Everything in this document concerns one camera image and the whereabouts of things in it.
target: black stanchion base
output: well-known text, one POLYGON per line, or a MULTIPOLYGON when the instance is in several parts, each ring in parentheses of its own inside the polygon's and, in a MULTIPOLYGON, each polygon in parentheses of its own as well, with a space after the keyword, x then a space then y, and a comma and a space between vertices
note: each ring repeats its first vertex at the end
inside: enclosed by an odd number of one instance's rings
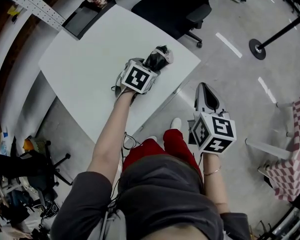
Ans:
POLYGON ((265 48, 258 49, 258 46, 260 45, 261 43, 257 39, 251 39, 249 41, 249 48, 253 56, 262 61, 266 57, 266 50, 265 48))

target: shirt sleeve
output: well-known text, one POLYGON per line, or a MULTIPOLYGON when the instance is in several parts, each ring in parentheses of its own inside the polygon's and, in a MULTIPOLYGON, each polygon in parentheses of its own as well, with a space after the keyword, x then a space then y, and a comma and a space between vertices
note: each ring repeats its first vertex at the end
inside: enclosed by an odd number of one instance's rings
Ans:
POLYGON ((250 240, 248 216, 244 213, 227 212, 220 215, 223 230, 233 240, 250 240))
POLYGON ((112 185, 100 173, 78 174, 52 227, 52 240, 88 239, 111 201, 112 185))

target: stanchion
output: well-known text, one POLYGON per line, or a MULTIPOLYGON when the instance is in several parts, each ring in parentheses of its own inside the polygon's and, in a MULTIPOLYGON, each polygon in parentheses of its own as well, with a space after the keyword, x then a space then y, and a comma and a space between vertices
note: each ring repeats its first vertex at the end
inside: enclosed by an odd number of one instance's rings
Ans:
POLYGON ((270 37, 267 41, 264 43, 261 43, 257 39, 251 39, 249 41, 249 48, 254 57, 256 57, 259 60, 264 60, 266 57, 266 50, 265 47, 269 44, 271 44, 274 40, 277 40, 279 37, 287 33, 289 30, 294 28, 300 23, 300 16, 296 18, 294 21, 292 21, 289 25, 285 26, 283 29, 281 29, 278 33, 274 34, 272 37, 270 37))

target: gray floor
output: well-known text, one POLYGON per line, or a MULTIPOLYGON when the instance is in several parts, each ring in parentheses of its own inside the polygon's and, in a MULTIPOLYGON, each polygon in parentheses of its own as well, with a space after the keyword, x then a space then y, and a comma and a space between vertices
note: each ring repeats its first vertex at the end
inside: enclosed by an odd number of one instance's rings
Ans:
MULTIPOLYGON (((174 117, 184 123, 182 132, 188 138, 187 120, 193 118, 195 90, 200 82, 211 85, 225 100, 231 119, 235 120, 237 142, 222 156, 222 173, 225 179, 230 208, 233 212, 248 214, 252 228, 260 230, 259 221, 274 225, 288 210, 289 204, 275 199, 274 193, 257 168, 266 159, 273 159, 256 149, 248 148, 244 140, 254 138, 284 147, 290 141, 286 130, 292 130, 292 111, 279 110, 258 81, 262 78, 280 103, 292 102, 300 96, 300 25, 266 48, 267 57, 260 61, 252 56, 248 42, 252 38, 265 41, 296 18, 282 0, 247 0, 237 4, 231 0, 211 0, 211 14, 202 29, 193 32, 203 39, 203 47, 184 36, 180 42, 195 53, 200 65, 191 74, 188 83, 135 136, 143 141, 162 136, 174 117), (239 58, 216 33, 220 33, 241 53, 239 58)), ((60 172, 74 179, 86 170, 94 143, 82 131, 57 99, 45 118, 40 136, 52 141, 51 152, 55 161, 70 153, 60 172)), ((195 146, 190 147, 198 159, 195 146)), ((62 182, 56 187, 59 204, 70 188, 62 182)))

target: pink and white checkered cloth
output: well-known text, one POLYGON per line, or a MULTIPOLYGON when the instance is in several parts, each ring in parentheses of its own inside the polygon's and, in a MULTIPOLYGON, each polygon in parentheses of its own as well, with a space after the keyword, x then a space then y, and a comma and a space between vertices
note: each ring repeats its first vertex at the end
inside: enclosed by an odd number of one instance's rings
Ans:
POLYGON ((291 159, 266 168, 275 197, 294 201, 300 194, 300 98, 293 103, 294 145, 291 159))

